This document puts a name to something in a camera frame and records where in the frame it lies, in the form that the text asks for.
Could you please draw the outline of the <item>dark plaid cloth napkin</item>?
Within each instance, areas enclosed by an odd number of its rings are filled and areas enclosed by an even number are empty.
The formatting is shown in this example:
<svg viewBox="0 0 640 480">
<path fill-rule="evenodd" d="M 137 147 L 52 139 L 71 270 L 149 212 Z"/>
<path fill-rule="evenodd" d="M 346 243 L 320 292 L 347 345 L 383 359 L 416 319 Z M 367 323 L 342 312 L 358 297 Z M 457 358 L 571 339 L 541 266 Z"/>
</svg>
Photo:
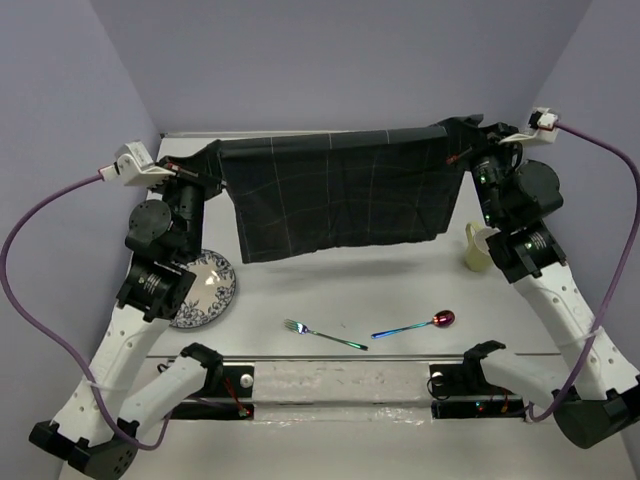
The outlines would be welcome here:
<svg viewBox="0 0 640 480">
<path fill-rule="evenodd" d="M 434 240 L 463 177 L 447 160 L 465 146 L 450 125 L 221 143 L 243 262 Z"/>
</svg>

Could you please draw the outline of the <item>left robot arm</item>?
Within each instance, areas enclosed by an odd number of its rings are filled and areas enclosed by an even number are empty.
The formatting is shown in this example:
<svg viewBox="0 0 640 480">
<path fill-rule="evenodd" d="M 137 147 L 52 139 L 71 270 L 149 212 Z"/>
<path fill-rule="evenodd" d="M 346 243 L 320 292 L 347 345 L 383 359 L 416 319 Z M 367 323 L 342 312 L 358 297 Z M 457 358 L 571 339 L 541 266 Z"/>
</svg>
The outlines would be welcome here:
<svg viewBox="0 0 640 480">
<path fill-rule="evenodd" d="M 53 419 L 33 427 L 29 440 L 91 479 L 119 479 L 143 450 L 141 437 L 166 424 L 183 400 L 220 386 L 222 356 L 193 343 L 131 391 L 196 280 L 186 266 L 201 253 L 204 204 L 220 183 L 203 164 L 155 163 L 140 141 L 124 144 L 102 174 L 161 197 L 132 210 L 125 237 L 132 257 L 106 333 L 72 396 Z"/>
</svg>

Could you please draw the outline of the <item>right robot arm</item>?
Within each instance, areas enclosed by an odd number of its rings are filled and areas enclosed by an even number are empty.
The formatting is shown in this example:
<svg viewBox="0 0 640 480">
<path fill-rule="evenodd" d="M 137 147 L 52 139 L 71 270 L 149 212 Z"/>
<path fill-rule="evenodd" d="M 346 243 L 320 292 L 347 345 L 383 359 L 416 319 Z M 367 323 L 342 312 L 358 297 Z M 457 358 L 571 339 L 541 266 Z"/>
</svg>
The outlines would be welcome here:
<svg viewBox="0 0 640 480">
<path fill-rule="evenodd" d="M 471 172 L 495 266 L 528 302 L 570 373 L 563 376 L 511 354 L 498 341 L 467 350 L 461 362 L 435 366 L 427 386 L 438 402 L 505 392 L 527 401 L 533 422 L 554 418 L 564 436 L 588 449 L 639 420 L 639 371 L 603 327 L 639 224 L 634 222 L 612 283 L 597 311 L 579 291 L 566 254 L 543 219 L 563 204 L 555 171 L 524 161 L 524 146 L 555 141 L 563 124 L 549 108 L 533 110 L 524 132 L 495 128 L 484 145 L 456 156 Z"/>
</svg>

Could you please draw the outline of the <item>blue floral plate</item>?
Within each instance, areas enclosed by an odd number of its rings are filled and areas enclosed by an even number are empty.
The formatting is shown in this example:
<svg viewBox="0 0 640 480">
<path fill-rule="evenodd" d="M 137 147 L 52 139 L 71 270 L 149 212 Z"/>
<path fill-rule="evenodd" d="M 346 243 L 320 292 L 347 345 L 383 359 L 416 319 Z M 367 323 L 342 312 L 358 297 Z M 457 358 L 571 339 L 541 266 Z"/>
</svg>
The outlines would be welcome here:
<svg viewBox="0 0 640 480">
<path fill-rule="evenodd" d="M 170 323 L 177 330 L 196 329 L 214 322 L 231 305 L 237 287 L 233 266 L 215 251 L 203 249 L 187 269 L 196 279 Z"/>
</svg>

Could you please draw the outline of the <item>cream yellow mug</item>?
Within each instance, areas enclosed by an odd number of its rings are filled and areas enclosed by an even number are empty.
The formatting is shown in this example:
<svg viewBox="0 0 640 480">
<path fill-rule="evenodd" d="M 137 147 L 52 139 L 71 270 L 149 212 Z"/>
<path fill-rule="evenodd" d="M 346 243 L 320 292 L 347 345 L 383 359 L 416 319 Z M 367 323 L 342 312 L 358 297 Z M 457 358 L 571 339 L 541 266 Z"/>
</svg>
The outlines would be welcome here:
<svg viewBox="0 0 640 480">
<path fill-rule="evenodd" d="M 484 272 L 493 265 L 487 240 L 497 233 L 496 229 L 469 222 L 465 227 L 467 247 L 464 254 L 466 267 L 473 272 Z"/>
</svg>

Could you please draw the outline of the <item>iridescent spoon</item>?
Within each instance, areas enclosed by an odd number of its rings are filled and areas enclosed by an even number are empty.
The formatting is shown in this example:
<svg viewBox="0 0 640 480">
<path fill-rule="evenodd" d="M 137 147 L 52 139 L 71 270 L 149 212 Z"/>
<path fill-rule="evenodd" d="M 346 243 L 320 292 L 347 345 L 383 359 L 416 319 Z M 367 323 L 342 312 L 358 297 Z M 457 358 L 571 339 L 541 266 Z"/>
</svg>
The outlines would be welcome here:
<svg viewBox="0 0 640 480">
<path fill-rule="evenodd" d="M 408 325 L 405 327 L 395 328 L 391 330 L 376 332 L 371 335 L 371 338 L 374 340 L 385 338 L 391 335 L 403 333 L 410 330 L 415 330 L 418 328 L 423 328 L 427 326 L 435 326 L 437 328 L 448 328 L 451 326 L 456 320 L 456 315 L 451 310 L 441 310 L 435 313 L 432 318 L 428 321 Z"/>
</svg>

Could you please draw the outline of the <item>iridescent fork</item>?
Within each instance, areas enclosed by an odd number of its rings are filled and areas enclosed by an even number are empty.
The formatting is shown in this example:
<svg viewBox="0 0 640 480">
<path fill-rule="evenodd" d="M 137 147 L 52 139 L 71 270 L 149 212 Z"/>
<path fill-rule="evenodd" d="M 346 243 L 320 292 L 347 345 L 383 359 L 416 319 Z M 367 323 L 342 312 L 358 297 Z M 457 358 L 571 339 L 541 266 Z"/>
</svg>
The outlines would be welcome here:
<svg viewBox="0 0 640 480">
<path fill-rule="evenodd" d="M 295 333 L 297 333 L 299 335 L 317 336 L 317 337 L 320 337 L 320 338 L 323 338 L 323 339 L 326 339 L 326 340 L 329 340 L 329 341 L 333 341 L 333 342 L 336 342 L 336 343 L 339 343 L 339 344 L 342 344 L 342 345 L 349 346 L 349 347 L 357 349 L 359 351 L 368 351 L 369 350 L 369 347 L 366 346 L 366 345 L 363 345 L 363 344 L 360 344 L 360 343 L 356 343 L 356 342 L 353 342 L 353 341 L 349 341 L 349 340 L 344 340 L 344 339 L 341 339 L 341 338 L 338 338 L 338 337 L 334 337 L 334 336 L 331 336 L 331 335 L 328 335 L 328 334 L 321 333 L 321 332 L 319 332 L 317 330 L 313 330 L 313 329 L 309 328 L 307 325 L 305 325 L 305 324 L 303 324 L 301 322 L 298 322 L 298 321 L 294 321 L 294 320 L 291 320 L 291 319 L 285 319 L 283 321 L 283 325 L 287 330 L 295 332 Z"/>
</svg>

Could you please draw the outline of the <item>aluminium table edge rail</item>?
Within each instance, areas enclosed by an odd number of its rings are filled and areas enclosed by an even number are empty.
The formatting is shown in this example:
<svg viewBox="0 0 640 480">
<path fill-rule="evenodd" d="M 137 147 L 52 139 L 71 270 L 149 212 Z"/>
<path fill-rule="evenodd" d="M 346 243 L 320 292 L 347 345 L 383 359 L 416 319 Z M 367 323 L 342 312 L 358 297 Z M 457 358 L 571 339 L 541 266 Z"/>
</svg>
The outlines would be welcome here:
<svg viewBox="0 0 640 480">
<path fill-rule="evenodd" d="M 221 132 L 205 132 L 205 131 L 185 131 L 185 132 L 164 132 L 161 134 L 162 139 L 222 139 L 235 140 L 244 138 L 262 138 L 262 137 L 283 137 L 283 136 L 301 136 L 325 134 L 327 130 L 271 130 L 271 131 L 221 131 Z"/>
</svg>

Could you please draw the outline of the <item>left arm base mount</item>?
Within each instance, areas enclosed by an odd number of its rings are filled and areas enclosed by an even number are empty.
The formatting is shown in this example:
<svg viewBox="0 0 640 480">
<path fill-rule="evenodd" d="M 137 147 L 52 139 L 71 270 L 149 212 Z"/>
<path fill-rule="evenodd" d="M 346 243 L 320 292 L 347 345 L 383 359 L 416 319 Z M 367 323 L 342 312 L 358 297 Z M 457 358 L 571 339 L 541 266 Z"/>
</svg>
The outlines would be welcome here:
<svg viewBox="0 0 640 480">
<path fill-rule="evenodd" d="M 172 420 L 249 421 L 254 418 L 254 370 L 249 363 L 225 363 L 221 377 L 207 376 L 204 386 L 174 408 Z"/>
</svg>

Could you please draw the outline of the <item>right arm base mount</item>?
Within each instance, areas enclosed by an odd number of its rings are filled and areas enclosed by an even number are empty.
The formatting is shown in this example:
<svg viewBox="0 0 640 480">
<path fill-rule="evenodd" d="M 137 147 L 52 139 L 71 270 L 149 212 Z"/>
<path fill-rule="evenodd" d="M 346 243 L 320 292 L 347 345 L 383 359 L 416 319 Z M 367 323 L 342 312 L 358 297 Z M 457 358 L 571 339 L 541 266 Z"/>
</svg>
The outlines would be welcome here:
<svg viewBox="0 0 640 480">
<path fill-rule="evenodd" d="M 471 386 L 461 373 L 461 364 L 429 366 L 426 387 L 434 420 L 526 419 L 521 396 L 486 383 Z"/>
</svg>

